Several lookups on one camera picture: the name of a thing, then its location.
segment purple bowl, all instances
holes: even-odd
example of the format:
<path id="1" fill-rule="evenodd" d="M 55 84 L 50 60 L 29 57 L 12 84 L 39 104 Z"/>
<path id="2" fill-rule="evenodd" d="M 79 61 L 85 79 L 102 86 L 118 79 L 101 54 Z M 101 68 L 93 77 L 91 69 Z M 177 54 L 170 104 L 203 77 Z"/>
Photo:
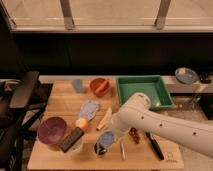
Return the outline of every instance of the purple bowl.
<path id="1" fill-rule="evenodd" d="M 44 120 L 38 128 L 38 139 L 47 145 L 58 144 L 66 133 L 67 124 L 60 117 L 51 117 Z"/>

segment plate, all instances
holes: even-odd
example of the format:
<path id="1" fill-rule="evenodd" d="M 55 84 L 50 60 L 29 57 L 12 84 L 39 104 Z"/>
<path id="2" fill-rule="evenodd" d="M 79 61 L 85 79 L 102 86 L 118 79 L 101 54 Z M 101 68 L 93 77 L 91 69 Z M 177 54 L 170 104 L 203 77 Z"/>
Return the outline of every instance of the plate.
<path id="1" fill-rule="evenodd" d="M 197 73 L 189 68 L 176 69 L 175 76 L 183 84 L 193 84 L 199 79 Z"/>

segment orange object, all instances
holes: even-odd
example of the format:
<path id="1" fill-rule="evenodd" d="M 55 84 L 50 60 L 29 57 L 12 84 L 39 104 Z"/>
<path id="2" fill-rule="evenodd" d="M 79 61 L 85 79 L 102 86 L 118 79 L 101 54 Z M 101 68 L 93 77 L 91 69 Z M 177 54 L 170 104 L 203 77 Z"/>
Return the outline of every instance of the orange object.
<path id="1" fill-rule="evenodd" d="M 76 120 L 75 126 L 81 128 L 85 132 L 89 128 L 89 122 L 85 118 L 79 118 Z"/>
<path id="2" fill-rule="evenodd" d="M 110 88 L 110 83 L 108 79 L 97 78 L 91 81 L 90 89 L 97 97 L 104 96 Z"/>
<path id="3" fill-rule="evenodd" d="M 104 82 L 101 83 L 99 87 L 95 90 L 95 93 L 98 94 L 104 91 L 107 88 L 108 84 L 109 84 L 109 80 L 108 79 L 104 80 Z"/>

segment knife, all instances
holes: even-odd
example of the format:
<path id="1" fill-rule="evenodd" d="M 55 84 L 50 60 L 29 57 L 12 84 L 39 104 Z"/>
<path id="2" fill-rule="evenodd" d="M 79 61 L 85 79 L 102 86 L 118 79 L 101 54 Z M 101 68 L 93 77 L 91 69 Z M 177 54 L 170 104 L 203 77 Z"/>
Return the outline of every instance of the knife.
<path id="1" fill-rule="evenodd" d="M 151 144 L 152 144 L 152 147 L 155 151 L 155 153 L 158 155 L 158 157 L 161 159 L 161 160 L 164 160 L 164 155 L 160 149 L 160 146 L 159 144 L 157 143 L 157 141 L 154 139 L 152 133 L 149 133 L 149 132 L 146 132 L 146 136 L 149 138 Z"/>

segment food item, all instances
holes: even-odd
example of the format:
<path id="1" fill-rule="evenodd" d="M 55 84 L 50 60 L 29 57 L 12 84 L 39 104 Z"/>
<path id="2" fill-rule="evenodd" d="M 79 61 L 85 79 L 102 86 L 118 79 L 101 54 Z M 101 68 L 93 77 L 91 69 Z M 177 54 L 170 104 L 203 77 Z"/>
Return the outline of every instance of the food item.
<path id="1" fill-rule="evenodd" d="M 139 144 L 140 136 L 139 136 L 138 130 L 136 128 L 131 128 L 130 131 L 129 131 L 129 135 L 132 137 L 133 141 L 136 144 Z"/>
<path id="2" fill-rule="evenodd" d="M 109 123 L 109 120 L 112 116 L 112 108 L 109 107 L 103 117 L 103 119 L 100 121 L 100 123 L 98 124 L 96 130 L 100 131 L 104 126 L 107 126 Z"/>

